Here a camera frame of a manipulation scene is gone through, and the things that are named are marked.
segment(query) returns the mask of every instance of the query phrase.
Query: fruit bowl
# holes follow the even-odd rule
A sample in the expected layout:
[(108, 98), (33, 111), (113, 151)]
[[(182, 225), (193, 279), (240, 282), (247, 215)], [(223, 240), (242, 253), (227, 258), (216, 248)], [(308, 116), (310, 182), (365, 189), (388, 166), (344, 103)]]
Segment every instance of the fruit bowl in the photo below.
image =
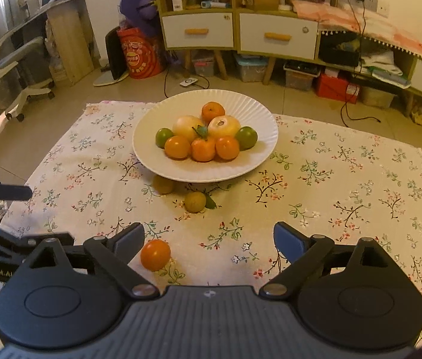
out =
[[(229, 162), (196, 162), (191, 158), (173, 160), (155, 145), (155, 134), (160, 128), (172, 128), (183, 115), (201, 114), (203, 105), (210, 101), (220, 103), (226, 114), (235, 117), (241, 125), (256, 130), (258, 141)], [(133, 150), (138, 160), (155, 174), (180, 182), (219, 182), (239, 177), (262, 164), (277, 143), (277, 124), (269, 110), (256, 100), (236, 92), (219, 89), (194, 90), (167, 98), (151, 108), (137, 124), (133, 133)]]

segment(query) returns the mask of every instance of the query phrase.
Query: pink cloth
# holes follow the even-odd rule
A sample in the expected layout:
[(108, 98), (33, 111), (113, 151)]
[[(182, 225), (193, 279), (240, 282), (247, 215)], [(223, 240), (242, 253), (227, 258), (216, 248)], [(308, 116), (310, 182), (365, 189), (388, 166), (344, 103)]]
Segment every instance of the pink cloth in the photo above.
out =
[[(352, 11), (331, 7), (326, 4), (311, 3), (308, 1), (292, 0), (299, 19), (317, 21), (321, 31), (352, 31), (359, 32), (364, 27), (362, 9), (354, 7), (359, 25)], [(422, 43), (410, 32), (401, 30), (389, 23), (385, 17), (375, 12), (366, 11), (366, 29), (364, 35), (382, 42), (401, 47), (405, 50), (422, 56)]]

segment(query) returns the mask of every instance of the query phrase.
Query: tiled floor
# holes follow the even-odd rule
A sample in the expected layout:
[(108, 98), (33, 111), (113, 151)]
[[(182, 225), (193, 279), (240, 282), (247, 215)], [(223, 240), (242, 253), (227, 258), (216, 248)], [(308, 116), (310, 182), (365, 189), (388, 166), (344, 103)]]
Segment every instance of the tiled floor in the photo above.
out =
[[(8, 183), (24, 183), (39, 165), (56, 141), (82, 114), (86, 103), (102, 100), (158, 102), (164, 96), (162, 73), (145, 80), (127, 78), (113, 86), (93, 87), (100, 75), (94, 71), (72, 88), (55, 89), (53, 100), (31, 102), (25, 108), (25, 120), (12, 120), (0, 135), (0, 180)], [(178, 83), (182, 76), (169, 73), (166, 91), (169, 96), (183, 90)], [(319, 98), (310, 92), (284, 88), (282, 77), (263, 86), (261, 83), (243, 83), (230, 77), (223, 81), (210, 78), (211, 88), (241, 92), (255, 98), (273, 113), (313, 118), (315, 120), (343, 125), (339, 115), (342, 103)], [(353, 118), (374, 116), (381, 120), (347, 121), (351, 128), (363, 130), (422, 148), (422, 127), (404, 117), (399, 109), (377, 109), (361, 103), (348, 105)]]

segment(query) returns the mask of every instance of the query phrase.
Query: orange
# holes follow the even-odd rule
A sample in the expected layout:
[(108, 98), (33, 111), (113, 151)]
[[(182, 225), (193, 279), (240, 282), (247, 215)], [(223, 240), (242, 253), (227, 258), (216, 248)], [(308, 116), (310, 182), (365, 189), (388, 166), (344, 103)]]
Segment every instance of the orange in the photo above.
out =
[(209, 162), (216, 156), (216, 141), (213, 138), (196, 139), (191, 144), (191, 156), (198, 162)]
[(173, 136), (164, 144), (164, 152), (172, 159), (185, 159), (191, 151), (191, 145), (184, 136)]
[(169, 262), (170, 257), (169, 244), (160, 239), (148, 241), (141, 249), (141, 265), (149, 271), (161, 270)]
[(222, 159), (234, 159), (239, 155), (239, 142), (232, 136), (223, 136), (216, 140), (216, 152)]
[(208, 102), (201, 110), (201, 117), (206, 124), (209, 124), (214, 117), (224, 116), (226, 111), (218, 102)]

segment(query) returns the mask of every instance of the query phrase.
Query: table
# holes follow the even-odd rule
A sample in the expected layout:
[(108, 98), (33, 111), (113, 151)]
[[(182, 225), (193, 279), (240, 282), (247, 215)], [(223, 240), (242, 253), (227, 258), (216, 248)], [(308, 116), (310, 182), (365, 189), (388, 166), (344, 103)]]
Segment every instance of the table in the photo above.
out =
[[(422, 292), (420, 149), (276, 116), (279, 141), (256, 170), (218, 184), (180, 184), (160, 196), (132, 151), (133, 128), (152, 106), (89, 104), (28, 180), (33, 198), (14, 202), (2, 228), (15, 235), (69, 231), (80, 244), (141, 222), (147, 240), (169, 242), (172, 261), (156, 273), (144, 270), (139, 257), (130, 266), (161, 290), (169, 284), (258, 289), (288, 265), (272, 238), (282, 220), (336, 243), (374, 237)], [(188, 190), (205, 190), (217, 208), (187, 213)]]
[(16, 27), (14, 27), (12, 30), (10, 30), (11, 33), (15, 33), (18, 32), (19, 30), (22, 30), (24, 26), (30, 24), (34, 19), (36, 19), (37, 17), (40, 17), (40, 15), (45, 14), (48, 10), (50, 10), (51, 8), (57, 7), (61, 4), (65, 4), (69, 1), (74, 1), (74, 0), (54, 0), (54, 1), (50, 1), (49, 3), (42, 5), (37, 11), (36, 13), (31, 16), (28, 20), (23, 21), (23, 23), (17, 25)]

